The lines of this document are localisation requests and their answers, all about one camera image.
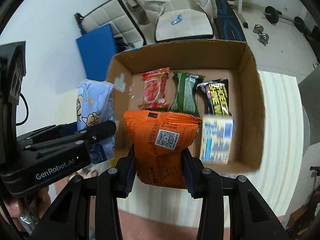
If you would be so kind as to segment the blue black weight bench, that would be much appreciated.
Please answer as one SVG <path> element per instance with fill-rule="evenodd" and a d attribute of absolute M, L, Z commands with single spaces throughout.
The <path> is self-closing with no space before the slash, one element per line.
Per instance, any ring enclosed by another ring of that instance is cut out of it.
<path fill-rule="evenodd" d="M 220 40 L 246 42 L 240 22 L 228 0 L 215 0 L 217 18 L 214 20 Z"/>

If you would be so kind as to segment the cream blue tissue pack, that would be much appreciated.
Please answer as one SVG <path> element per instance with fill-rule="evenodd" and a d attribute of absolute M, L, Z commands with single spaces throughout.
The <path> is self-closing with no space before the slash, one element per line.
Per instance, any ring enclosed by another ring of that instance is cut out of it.
<path fill-rule="evenodd" d="M 231 150 L 234 120 L 230 115 L 204 115 L 200 160 L 209 164 L 227 164 Z"/>

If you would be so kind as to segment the light blue tissue pack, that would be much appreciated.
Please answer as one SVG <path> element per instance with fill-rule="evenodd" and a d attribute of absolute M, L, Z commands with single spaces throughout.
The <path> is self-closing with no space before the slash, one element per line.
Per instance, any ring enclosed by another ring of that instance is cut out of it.
<path fill-rule="evenodd" d="M 113 84 L 84 80 L 78 88 L 76 116 L 78 130 L 89 128 L 105 121 L 114 121 L 112 103 Z M 114 158 L 115 136 L 93 144 L 90 159 L 99 164 Z"/>

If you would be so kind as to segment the white chair with seat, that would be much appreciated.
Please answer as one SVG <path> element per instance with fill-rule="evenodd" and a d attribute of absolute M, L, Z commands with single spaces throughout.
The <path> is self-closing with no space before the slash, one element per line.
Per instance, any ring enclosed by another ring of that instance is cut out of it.
<path fill-rule="evenodd" d="M 177 15 L 182 15 L 182 21 L 172 25 Z M 184 9 L 165 12 L 158 19 L 155 27 L 155 42 L 169 42 L 190 38 L 213 38 L 213 22 L 201 9 Z"/>

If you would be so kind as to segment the small blue packet on seat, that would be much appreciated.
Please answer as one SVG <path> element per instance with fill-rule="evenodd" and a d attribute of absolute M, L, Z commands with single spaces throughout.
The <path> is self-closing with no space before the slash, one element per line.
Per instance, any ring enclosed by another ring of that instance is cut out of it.
<path fill-rule="evenodd" d="M 180 23 L 181 21 L 182 21 L 182 15 L 179 14 L 179 15 L 177 15 L 177 17 L 176 17 L 173 21 L 171 21 L 171 24 L 172 24 L 172 25 L 177 25 L 177 24 Z"/>

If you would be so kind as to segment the black shoe shine wipes pack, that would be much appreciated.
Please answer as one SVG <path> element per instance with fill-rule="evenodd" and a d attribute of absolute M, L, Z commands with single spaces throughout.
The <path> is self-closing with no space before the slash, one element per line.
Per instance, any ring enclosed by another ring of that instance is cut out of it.
<path fill-rule="evenodd" d="M 197 88 L 206 94 L 207 110 L 209 115 L 230 115 L 229 112 L 229 82 L 228 79 L 221 78 L 199 83 Z"/>

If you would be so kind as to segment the grey chair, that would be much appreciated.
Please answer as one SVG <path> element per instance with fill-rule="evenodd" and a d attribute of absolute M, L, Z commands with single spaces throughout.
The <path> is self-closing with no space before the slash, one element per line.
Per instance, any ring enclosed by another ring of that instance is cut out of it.
<path fill-rule="evenodd" d="M 319 176 L 310 167 L 319 166 L 319 67 L 298 84 L 304 120 L 303 159 L 300 176 L 319 186 Z"/>

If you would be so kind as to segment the blue folded mat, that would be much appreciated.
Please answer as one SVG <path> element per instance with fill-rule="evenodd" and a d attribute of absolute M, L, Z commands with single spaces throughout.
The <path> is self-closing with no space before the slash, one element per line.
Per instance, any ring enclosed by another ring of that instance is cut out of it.
<path fill-rule="evenodd" d="M 76 39 L 87 79 L 105 81 L 117 48 L 110 24 L 103 25 Z"/>

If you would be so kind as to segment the orange snack packet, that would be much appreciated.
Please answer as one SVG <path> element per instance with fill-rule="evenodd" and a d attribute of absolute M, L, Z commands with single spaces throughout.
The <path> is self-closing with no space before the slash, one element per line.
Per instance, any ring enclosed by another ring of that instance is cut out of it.
<path fill-rule="evenodd" d="M 196 138 L 201 119 L 185 113 L 126 111 L 124 122 L 134 145 L 139 180 L 147 185 L 185 189 L 182 151 Z"/>

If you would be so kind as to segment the chrome dumbbell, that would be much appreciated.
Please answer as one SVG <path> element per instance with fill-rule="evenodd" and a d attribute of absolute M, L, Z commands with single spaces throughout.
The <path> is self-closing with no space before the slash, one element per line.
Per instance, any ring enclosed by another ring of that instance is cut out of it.
<path fill-rule="evenodd" d="M 268 45 L 269 42 L 269 35 L 264 32 L 264 28 L 262 25 L 256 24 L 253 28 L 253 33 L 258 34 L 259 38 L 258 41 L 262 43 L 264 46 Z"/>

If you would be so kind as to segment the red snack packet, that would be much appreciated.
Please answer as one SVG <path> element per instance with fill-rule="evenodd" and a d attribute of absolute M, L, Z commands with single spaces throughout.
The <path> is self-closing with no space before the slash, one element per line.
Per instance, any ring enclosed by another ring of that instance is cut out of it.
<path fill-rule="evenodd" d="M 166 100 L 165 90 L 169 74 L 170 68 L 168 67 L 141 74 L 144 89 L 140 109 L 168 109 L 169 102 Z"/>

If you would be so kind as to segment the green wipes packet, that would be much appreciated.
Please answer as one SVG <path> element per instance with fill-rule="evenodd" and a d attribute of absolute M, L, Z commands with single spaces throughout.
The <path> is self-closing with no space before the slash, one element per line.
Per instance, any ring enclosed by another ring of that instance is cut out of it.
<path fill-rule="evenodd" d="M 174 80 L 177 81 L 177 88 L 169 111 L 199 117 L 195 94 L 197 85 L 202 83 L 204 78 L 205 76 L 203 75 L 174 71 Z"/>

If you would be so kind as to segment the white quilted cushion panel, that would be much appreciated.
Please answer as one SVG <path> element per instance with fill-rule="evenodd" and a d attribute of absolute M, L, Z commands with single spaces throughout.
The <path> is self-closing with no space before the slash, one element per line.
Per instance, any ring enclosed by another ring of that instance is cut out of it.
<path fill-rule="evenodd" d="M 144 34 L 138 21 L 131 14 L 124 0 L 109 0 L 96 7 L 87 15 L 74 15 L 82 35 L 110 24 L 114 37 L 121 37 L 125 43 L 131 43 L 136 48 L 146 45 Z"/>

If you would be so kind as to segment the open cardboard box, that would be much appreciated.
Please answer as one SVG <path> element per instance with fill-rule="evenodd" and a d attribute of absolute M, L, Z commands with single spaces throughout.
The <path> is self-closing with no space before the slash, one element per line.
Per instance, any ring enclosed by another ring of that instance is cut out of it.
<path fill-rule="evenodd" d="M 186 40 L 128 50 L 113 57 L 107 80 L 114 85 L 116 158 L 127 155 L 130 147 L 124 113 L 153 106 L 164 97 L 170 111 L 233 119 L 227 162 L 207 167 L 221 173 L 259 169 L 265 104 L 255 58 L 245 42 Z"/>

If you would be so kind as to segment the black barbell on floor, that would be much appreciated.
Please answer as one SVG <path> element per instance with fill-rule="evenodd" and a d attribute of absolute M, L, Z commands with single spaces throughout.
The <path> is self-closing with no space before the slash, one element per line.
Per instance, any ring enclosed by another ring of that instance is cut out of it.
<path fill-rule="evenodd" d="M 272 6 L 267 6 L 265 8 L 264 15 L 268 20 L 268 22 L 270 22 L 273 25 L 276 25 L 279 22 L 279 19 L 281 18 L 281 19 L 292 22 L 299 32 L 305 35 L 311 34 L 310 29 L 306 26 L 306 23 L 304 22 L 304 20 L 299 16 L 296 16 L 294 18 L 283 16 L 282 12 L 276 10 Z"/>

